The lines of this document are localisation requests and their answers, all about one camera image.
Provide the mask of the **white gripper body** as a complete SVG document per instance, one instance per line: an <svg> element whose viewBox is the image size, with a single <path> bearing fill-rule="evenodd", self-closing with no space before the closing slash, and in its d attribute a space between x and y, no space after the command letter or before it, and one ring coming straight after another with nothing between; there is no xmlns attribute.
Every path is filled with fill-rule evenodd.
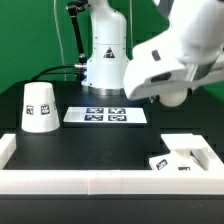
<svg viewBox="0 0 224 224"><path fill-rule="evenodd" d="M128 99L224 81L224 33L167 29L133 48L123 79Z"/></svg>

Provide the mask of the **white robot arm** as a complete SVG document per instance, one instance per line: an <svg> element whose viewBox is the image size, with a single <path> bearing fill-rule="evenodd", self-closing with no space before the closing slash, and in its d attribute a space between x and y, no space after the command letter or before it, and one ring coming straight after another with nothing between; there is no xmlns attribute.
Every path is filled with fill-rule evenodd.
<svg viewBox="0 0 224 224"><path fill-rule="evenodd" d="M158 96L181 104L189 90L224 81L224 0L152 0L167 30L126 55L126 19L108 0L89 0L92 55L85 90L124 93L130 100Z"/></svg>

